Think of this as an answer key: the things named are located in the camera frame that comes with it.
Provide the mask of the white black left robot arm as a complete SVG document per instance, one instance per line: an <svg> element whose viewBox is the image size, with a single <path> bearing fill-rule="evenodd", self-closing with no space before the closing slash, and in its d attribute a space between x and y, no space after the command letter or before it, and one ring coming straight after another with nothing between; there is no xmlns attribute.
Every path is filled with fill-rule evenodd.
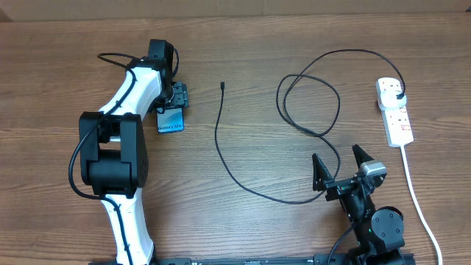
<svg viewBox="0 0 471 265"><path fill-rule="evenodd" d="M157 264L143 204L149 175L143 122L152 114L158 133L182 132L188 90L174 81L180 59L168 41L152 39L147 55L128 58L121 64L125 78L113 98L79 118L79 143L68 171L73 173L78 163L91 194L77 188L73 175L68 179L76 194L103 204L116 243L113 264Z"/></svg>

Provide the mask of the Samsung Galaxy smartphone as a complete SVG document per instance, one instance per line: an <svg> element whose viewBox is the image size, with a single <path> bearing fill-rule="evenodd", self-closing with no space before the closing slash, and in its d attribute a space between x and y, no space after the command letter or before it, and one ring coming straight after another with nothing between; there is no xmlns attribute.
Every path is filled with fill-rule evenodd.
<svg viewBox="0 0 471 265"><path fill-rule="evenodd" d="M157 131L160 134L182 132L185 129L183 109L175 108L157 114Z"/></svg>

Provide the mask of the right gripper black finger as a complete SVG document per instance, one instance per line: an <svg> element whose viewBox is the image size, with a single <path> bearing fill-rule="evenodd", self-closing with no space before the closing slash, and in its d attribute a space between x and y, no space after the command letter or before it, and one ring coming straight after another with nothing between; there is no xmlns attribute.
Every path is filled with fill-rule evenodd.
<svg viewBox="0 0 471 265"><path fill-rule="evenodd" d="M316 153L312 155L312 160L314 168L313 190L324 191L327 184L333 182L333 177Z"/></svg>
<svg viewBox="0 0 471 265"><path fill-rule="evenodd" d="M369 156L359 145L355 144L352 146L352 148L358 169L362 169L365 166L370 166L373 163L374 159Z"/></svg>

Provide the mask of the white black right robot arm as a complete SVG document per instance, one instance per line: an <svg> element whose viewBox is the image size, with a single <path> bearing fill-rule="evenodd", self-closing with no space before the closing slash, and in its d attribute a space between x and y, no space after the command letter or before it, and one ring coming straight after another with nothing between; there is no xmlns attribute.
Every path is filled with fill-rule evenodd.
<svg viewBox="0 0 471 265"><path fill-rule="evenodd" d="M386 166L369 156L359 145L353 146L358 171L348 179L334 180L317 154L312 156L313 190L325 192L327 201L339 201L350 222L321 264L405 264L400 251L403 214L387 206L377 209L371 194L386 179Z"/></svg>

